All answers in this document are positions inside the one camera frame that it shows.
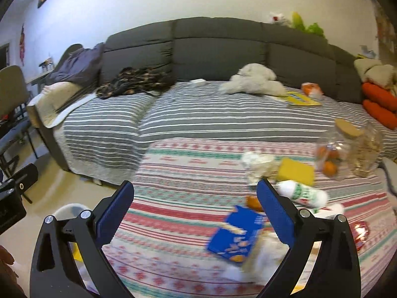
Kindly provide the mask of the person hand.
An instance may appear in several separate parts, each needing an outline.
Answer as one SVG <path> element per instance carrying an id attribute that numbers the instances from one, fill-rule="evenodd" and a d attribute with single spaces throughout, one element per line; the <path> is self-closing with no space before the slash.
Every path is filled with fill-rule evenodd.
<path id="1" fill-rule="evenodd" d="M 1 261 L 1 297 L 17 297 L 26 298 L 24 290 L 18 284 L 18 275 L 13 271 L 11 266 L 14 264 L 14 257 L 1 246 L 0 253 Z"/>

